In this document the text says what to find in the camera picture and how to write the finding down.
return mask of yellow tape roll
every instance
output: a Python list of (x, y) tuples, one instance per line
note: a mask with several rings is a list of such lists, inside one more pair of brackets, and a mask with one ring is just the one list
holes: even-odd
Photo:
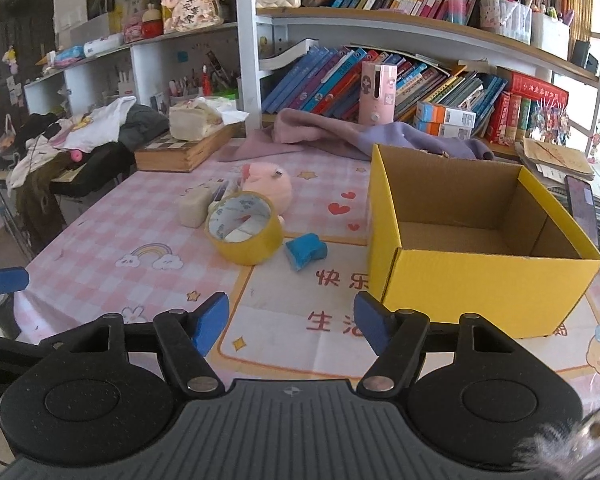
[(222, 200), (206, 219), (205, 232), (219, 253), (238, 265), (260, 264), (282, 245), (282, 225), (273, 205), (253, 191)]

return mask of pencil cup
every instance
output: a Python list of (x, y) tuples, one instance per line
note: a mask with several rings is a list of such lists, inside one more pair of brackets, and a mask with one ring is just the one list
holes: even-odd
[(395, 65), (362, 63), (359, 124), (375, 126), (394, 122), (397, 72)]
[(480, 28), (522, 43), (531, 43), (531, 8), (501, 0), (480, 7)]

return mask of pink checkered tablecloth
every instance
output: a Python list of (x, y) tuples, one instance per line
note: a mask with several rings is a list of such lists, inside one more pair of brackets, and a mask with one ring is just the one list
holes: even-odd
[[(279, 164), (292, 177), (286, 232), (315, 232), (358, 244), (365, 239), (368, 162), (312, 149), (257, 160)], [(182, 227), (175, 202), (203, 182), (237, 178), (244, 163), (218, 162), (213, 156), (189, 174), (137, 172), (117, 186), (27, 267), (30, 285), (15, 303), (20, 339), (37, 343), (106, 312), (121, 313), (125, 322), (151, 320), (170, 308), (191, 311), (217, 290), (230, 294), (244, 268), (220, 256), (203, 229)], [(577, 319), (566, 322), (555, 342), (550, 337), (546, 344), (559, 352), (557, 342), (568, 330), (582, 330), (581, 339), (591, 338), (593, 344), (593, 329), (600, 324), (600, 273), (586, 300), (595, 319), (589, 316), (584, 328)], [(584, 354), (586, 344), (579, 351)], [(586, 362), (584, 355), (579, 359), (584, 368), (561, 374), (587, 399), (596, 373), (587, 366), (588, 355)]]

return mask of smartphone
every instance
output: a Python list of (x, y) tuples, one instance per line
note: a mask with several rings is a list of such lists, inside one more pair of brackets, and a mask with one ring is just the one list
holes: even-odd
[(564, 179), (567, 189), (567, 200), (569, 202), (569, 213), (578, 223), (593, 244), (600, 248), (598, 240), (598, 220), (596, 218), (596, 207), (593, 203), (593, 192), (591, 184), (568, 175)]

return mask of door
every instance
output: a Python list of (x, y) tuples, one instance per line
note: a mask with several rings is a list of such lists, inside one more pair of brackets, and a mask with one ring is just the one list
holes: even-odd
[[(14, 86), (24, 86), (40, 76), (41, 66), (36, 63), (55, 48), (53, 0), (0, 0), (0, 133), (4, 132), (4, 118), (11, 115), (16, 131), (26, 121), (28, 113), (22, 98), (15, 100)], [(13, 46), (18, 73), (13, 75), (2, 57)]]

